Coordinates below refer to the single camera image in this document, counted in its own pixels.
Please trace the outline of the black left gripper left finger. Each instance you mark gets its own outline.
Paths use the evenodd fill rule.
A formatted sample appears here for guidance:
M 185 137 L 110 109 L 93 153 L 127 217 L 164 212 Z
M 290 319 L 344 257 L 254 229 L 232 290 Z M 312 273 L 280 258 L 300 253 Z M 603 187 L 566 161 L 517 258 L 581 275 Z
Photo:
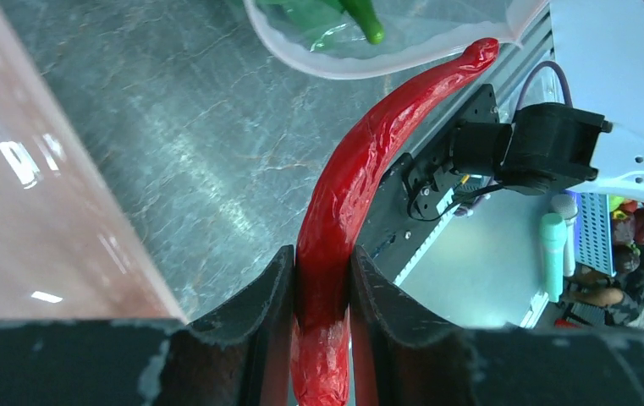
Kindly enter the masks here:
M 0 320 L 0 405 L 284 405 L 294 249 L 191 323 Z

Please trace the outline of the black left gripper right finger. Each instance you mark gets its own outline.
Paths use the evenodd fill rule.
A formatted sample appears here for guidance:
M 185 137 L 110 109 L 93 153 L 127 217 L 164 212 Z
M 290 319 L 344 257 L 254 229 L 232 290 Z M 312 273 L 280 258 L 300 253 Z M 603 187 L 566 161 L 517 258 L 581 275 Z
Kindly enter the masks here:
M 350 257 L 359 405 L 644 405 L 644 330 L 464 329 Z

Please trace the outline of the red toy chili pepper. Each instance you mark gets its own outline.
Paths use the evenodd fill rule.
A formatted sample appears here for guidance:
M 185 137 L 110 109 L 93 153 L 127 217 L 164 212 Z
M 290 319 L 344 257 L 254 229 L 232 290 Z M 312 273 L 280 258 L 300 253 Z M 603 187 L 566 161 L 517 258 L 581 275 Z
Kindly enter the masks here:
M 373 106 L 329 158 L 296 244 L 290 372 L 298 404 L 347 404 L 348 266 L 377 187 L 426 116 L 484 73 L 498 52 L 498 40 L 482 38 L 457 58 L 407 80 Z

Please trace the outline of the clear dotted zip top bag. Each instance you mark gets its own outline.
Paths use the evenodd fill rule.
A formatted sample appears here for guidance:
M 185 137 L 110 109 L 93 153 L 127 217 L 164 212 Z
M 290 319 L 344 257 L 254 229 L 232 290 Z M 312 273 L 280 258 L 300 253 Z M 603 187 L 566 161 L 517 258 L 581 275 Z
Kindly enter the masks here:
M 268 16 L 256 1 L 243 3 L 267 50 L 300 72 L 331 80 L 391 74 L 462 52 L 472 42 L 494 38 L 520 43 L 524 31 L 548 7 L 545 1 L 372 1 L 385 36 L 369 43 L 345 12 L 347 27 L 325 52 L 309 52 Z

